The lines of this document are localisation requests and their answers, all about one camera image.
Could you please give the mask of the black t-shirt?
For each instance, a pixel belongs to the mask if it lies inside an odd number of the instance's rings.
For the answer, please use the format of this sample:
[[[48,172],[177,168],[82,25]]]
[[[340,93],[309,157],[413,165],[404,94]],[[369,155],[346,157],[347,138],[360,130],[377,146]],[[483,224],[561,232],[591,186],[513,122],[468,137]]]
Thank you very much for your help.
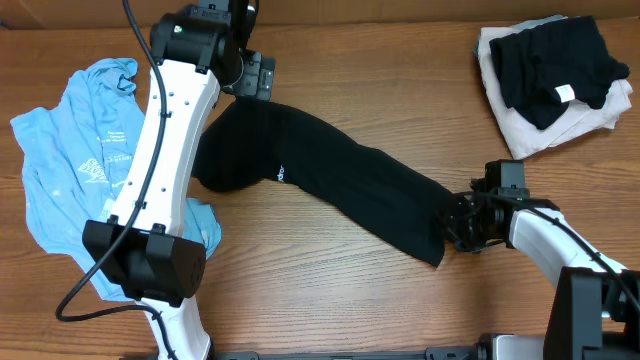
[[[293,184],[416,259],[444,257],[438,216],[449,190],[290,106],[236,98],[201,136],[192,175],[214,192]]]

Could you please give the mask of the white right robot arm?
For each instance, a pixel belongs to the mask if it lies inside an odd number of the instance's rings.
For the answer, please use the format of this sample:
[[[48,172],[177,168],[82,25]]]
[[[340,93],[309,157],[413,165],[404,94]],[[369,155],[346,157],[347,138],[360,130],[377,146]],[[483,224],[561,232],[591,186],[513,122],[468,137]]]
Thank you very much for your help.
[[[542,336],[485,334],[470,347],[428,358],[615,360],[639,356],[639,274],[605,256],[548,199],[531,196],[524,165],[486,164],[483,177],[455,194],[440,216],[460,252],[505,245],[526,255],[555,289]]]

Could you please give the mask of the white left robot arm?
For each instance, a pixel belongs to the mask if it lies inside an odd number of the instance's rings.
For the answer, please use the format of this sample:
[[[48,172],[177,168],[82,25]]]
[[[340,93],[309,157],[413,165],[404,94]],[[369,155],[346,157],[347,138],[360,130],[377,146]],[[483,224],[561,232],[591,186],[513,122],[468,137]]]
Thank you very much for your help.
[[[150,65],[145,119],[111,213],[85,224],[93,270],[146,314],[161,359],[212,359],[195,294],[203,244],[184,236],[186,192],[203,126],[222,93],[267,100],[275,61],[247,47],[258,2],[200,1],[165,14],[148,37],[134,32]]]

